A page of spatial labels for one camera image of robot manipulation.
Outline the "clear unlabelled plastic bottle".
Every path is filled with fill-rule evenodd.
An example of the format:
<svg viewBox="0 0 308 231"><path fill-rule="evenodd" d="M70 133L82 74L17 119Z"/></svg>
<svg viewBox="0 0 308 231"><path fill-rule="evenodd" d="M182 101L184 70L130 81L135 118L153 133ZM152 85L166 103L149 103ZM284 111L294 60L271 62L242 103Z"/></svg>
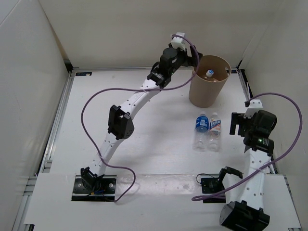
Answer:
<svg viewBox="0 0 308 231"><path fill-rule="evenodd" d="M205 80L208 80L208 81L215 81L214 78L213 78L213 74L214 74L214 71L213 70L207 70L206 74L205 74Z"/></svg>

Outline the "white orange label plastic bottle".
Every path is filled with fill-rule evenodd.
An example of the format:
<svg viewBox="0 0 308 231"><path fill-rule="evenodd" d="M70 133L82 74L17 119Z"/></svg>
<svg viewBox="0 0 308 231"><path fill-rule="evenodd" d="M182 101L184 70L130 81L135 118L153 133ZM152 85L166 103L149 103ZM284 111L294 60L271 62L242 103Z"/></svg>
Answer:
<svg viewBox="0 0 308 231"><path fill-rule="evenodd" d="M217 113L213 113L209 120L208 149L218 152L221 143L221 119Z"/></svg>

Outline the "blue label plastic bottle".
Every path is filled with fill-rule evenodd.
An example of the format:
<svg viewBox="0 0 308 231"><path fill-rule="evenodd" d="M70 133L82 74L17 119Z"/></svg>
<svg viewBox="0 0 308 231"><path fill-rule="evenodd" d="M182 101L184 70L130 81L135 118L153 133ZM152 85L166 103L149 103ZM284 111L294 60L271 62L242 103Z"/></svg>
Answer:
<svg viewBox="0 0 308 231"><path fill-rule="evenodd" d="M204 111L196 119L194 126L193 147L196 150L205 150L207 135L209 130L209 120Z"/></svg>

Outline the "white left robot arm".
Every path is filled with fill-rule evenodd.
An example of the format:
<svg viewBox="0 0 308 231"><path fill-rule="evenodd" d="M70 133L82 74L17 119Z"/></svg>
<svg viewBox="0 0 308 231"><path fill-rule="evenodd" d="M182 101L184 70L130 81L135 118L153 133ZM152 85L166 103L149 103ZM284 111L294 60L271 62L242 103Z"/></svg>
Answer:
<svg viewBox="0 0 308 231"><path fill-rule="evenodd" d="M104 142L96 146L97 155L88 167L80 170L83 186L92 193L103 190L103 177L106 167L118 146L128 139L133 131L135 115L161 91L167 90L172 75L182 66L192 67L189 100L200 108L210 107L222 90L231 74L229 64L213 55L203 56L191 46L191 56L183 45L172 45L163 50L146 80L138 90L120 105L109 109L108 128Z"/></svg>

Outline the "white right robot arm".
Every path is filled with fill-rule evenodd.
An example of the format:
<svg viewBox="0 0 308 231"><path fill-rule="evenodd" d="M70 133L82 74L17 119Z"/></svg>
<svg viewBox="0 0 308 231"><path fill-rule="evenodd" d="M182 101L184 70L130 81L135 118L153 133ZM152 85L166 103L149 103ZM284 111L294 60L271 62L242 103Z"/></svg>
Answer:
<svg viewBox="0 0 308 231"><path fill-rule="evenodd" d="M265 173L261 167L271 161L274 142L270 133L277 124L277 117L267 111L259 110L253 116L232 113L230 134L243 137L245 145L244 171L230 171L228 175L216 180L216 187L226 195L219 223L232 231L262 231L270 222L270 216L264 212L263 188ZM237 177L248 180L239 186Z"/></svg>

